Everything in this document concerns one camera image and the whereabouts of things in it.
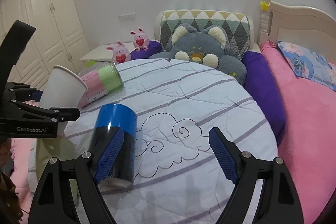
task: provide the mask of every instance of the screw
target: screw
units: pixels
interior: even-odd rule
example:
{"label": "screw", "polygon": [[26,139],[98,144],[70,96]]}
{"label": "screw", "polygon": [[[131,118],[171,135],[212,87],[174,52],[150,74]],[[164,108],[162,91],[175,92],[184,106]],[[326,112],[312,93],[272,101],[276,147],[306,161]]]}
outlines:
{"label": "screw", "polygon": [[275,158],[275,162],[278,163],[278,164],[283,164],[284,160],[282,158]]}
{"label": "screw", "polygon": [[248,151],[243,151],[242,155],[243,155],[244,158],[250,158],[252,156],[251,153],[248,152]]}
{"label": "screw", "polygon": [[91,157],[91,153],[90,153],[90,152],[84,152],[84,153],[82,154],[82,157],[83,157],[84,159],[88,159],[88,158]]}
{"label": "screw", "polygon": [[55,164],[57,162],[57,158],[51,158],[50,160],[49,160],[49,163],[50,164]]}

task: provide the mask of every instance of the human hand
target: human hand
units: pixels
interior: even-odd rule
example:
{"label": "human hand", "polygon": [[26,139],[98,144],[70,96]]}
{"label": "human hand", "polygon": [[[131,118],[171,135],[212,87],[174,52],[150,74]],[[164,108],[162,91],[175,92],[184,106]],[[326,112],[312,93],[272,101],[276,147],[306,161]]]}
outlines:
{"label": "human hand", "polygon": [[5,142],[3,142],[0,145],[0,167],[3,167],[7,163],[10,157],[11,146],[12,146],[11,138],[8,138]]}

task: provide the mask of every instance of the purple cushion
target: purple cushion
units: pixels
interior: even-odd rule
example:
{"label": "purple cushion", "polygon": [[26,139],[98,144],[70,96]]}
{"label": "purple cushion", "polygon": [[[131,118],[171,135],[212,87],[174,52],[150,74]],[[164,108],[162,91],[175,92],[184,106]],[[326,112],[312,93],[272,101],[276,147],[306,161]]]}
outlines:
{"label": "purple cushion", "polygon": [[148,46],[148,50],[145,51],[143,48],[140,49],[140,51],[136,51],[134,50],[133,52],[131,52],[131,57],[132,60],[136,60],[136,59],[148,59],[150,56],[152,56],[153,54],[162,52],[162,46],[159,42],[154,41],[154,40],[149,40],[149,46]]}
{"label": "purple cushion", "polygon": [[248,51],[243,55],[242,62],[247,69],[244,88],[265,114],[279,146],[285,132],[286,116],[266,59],[258,52]]}

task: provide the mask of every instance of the white paper cup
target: white paper cup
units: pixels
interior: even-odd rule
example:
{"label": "white paper cup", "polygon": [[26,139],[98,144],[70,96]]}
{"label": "white paper cup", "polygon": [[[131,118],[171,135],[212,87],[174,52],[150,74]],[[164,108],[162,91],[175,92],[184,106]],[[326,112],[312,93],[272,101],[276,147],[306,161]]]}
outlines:
{"label": "white paper cup", "polygon": [[[42,93],[39,107],[77,107],[87,90],[87,85],[79,76],[67,68],[55,65]],[[58,135],[63,134],[67,124],[68,122],[58,123]]]}

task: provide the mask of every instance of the wall socket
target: wall socket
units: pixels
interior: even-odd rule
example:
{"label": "wall socket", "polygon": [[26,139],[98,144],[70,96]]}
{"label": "wall socket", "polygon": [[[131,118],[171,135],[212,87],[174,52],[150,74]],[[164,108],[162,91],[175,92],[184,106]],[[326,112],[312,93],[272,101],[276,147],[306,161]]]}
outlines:
{"label": "wall socket", "polygon": [[134,20],[135,12],[131,11],[129,14],[119,15],[121,21],[130,21]]}

